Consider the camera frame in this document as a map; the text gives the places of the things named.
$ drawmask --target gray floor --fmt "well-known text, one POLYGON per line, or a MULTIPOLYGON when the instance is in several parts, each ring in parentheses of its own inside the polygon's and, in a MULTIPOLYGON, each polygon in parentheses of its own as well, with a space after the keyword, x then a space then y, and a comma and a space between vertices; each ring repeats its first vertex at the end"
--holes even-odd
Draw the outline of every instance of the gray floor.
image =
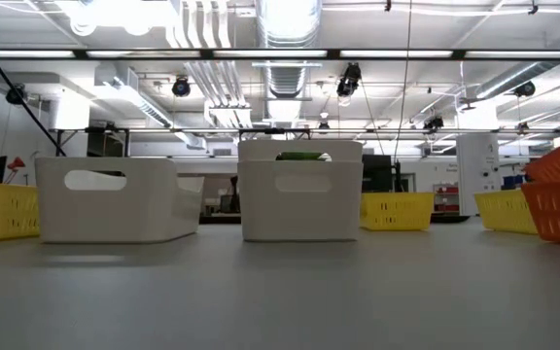
POLYGON ((560 349, 560 245, 482 231, 0 242, 0 349, 560 349))

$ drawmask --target white storage bin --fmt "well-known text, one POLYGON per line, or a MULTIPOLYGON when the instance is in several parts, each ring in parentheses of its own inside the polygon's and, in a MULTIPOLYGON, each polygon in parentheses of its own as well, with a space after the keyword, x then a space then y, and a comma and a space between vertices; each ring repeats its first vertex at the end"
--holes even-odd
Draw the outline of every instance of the white storage bin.
POLYGON ((45 242, 160 242, 194 233, 203 178, 177 178, 168 159, 36 159, 45 242), (111 176, 96 171, 120 171, 111 176))
POLYGON ((243 239, 354 240, 362 169, 362 145, 353 141, 239 143, 243 239), (331 159, 275 160, 283 152, 318 152, 331 159))

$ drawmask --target green object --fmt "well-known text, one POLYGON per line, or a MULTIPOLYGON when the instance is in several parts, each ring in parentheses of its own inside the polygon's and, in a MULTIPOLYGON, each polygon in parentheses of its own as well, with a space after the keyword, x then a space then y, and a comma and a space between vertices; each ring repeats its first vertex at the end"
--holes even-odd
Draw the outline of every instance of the green object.
POLYGON ((321 155, 318 152, 283 152, 276 160, 323 160, 319 159, 321 155))

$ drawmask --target ceiling light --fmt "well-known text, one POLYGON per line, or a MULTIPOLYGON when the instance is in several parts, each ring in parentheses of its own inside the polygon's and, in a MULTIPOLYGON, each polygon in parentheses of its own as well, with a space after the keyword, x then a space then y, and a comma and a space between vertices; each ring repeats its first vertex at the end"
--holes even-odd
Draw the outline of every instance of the ceiling light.
MULTIPOLYGON (((311 129, 312 132, 315 133, 325 133, 322 132, 321 130, 318 129, 311 129)), ((337 128, 337 129, 331 129, 329 130, 331 132, 336 132, 336 133, 361 133, 361 132, 367 132, 367 130, 365 128, 337 128)))
POLYGON ((299 57, 299 58, 317 58, 325 57, 328 52, 325 50, 218 50, 214 52, 216 57, 270 57, 270 58, 284 58, 284 57, 299 57))
POLYGON ((320 122, 319 126, 317 127, 320 129, 330 130, 330 124, 328 123, 328 121, 320 122))
POLYGON ((162 129, 157 129, 157 128, 138 128, 138 129, 130 129, 129 132, 131 133, 168 133, 170 132, 170 129, 167 128, 162 128, 162 129))
POLYGON ((468 51, 466 58, 560 58, 560 51, 468 51))
POLYGON ((91 58, 198 58, 200 51, 197 50, 157 50, 157 51, 88 51, 87 56, 91 58))
POLYGON ((252 62, 254 68, 321 68, 321 63, 313 62, 252 62))
POLYGON ((360 58, 448 58, 453 51, 436 50, 343 50, 341 57, 360 57, 360 58))
POLYGON ((0 57, 13 58, 75 58, 72 51, 20 51, 20 50, 0 50, 0 57))

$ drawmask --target yellow basket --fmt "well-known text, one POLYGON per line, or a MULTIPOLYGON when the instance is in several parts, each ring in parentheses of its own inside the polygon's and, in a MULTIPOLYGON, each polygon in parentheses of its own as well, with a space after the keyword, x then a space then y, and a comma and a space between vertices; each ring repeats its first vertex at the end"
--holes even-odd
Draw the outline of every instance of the yellow basket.
POLYGON ((433 193, 363 193, 360 226, 370 230, 427 229, 433 210, 433 193))
POLYGON ((485 228, 537 234, 529 205, 521 190, 475 193, 474 200, 485 228))
POLYGON ((0 239, 38 235, 35 187, 0 185, 0 239))

